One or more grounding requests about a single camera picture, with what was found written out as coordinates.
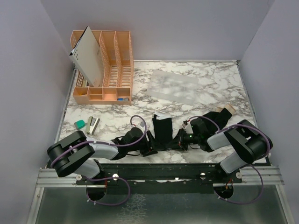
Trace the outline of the black white boxer briefs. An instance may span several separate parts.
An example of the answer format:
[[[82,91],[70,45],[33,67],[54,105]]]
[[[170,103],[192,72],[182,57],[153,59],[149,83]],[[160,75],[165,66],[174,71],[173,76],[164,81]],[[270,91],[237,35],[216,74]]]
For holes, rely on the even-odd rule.
[[[173,139],[171,116],[155,112],[152,122],[155,135],[152,141],[154,149],[159,151],[167,149],[179,150],[178,140]]]

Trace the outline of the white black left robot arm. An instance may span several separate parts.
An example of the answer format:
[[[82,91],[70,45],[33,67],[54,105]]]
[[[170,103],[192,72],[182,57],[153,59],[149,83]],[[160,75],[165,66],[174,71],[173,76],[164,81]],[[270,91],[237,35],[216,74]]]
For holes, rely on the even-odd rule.
[[[138,151],[145,157],[157,154],[150,145],[147,134],[138,127],[132,127],[125,135],[110,141],[97,141],[87,137],[83,131],[75,131],[47,149],[50,167],[55,169],[58,177],[72,173],[83,175],[93,183],[103,180],[99,162],[90,158],[104,158],[110,161],[120,160],[130,152]]]

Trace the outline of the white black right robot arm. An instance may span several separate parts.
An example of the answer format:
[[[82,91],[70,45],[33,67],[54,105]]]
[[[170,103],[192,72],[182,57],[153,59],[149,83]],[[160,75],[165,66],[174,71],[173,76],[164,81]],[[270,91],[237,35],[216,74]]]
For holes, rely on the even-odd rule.
[[[176,136],[177,146],[187,150],[191,145],[213,152],[232,146],[234,152],[215,166],[215,179],[226,182],[233,172],[266,157],[273,147],[271,139],[247,120],[227,128],[205,116],[194,116]]]

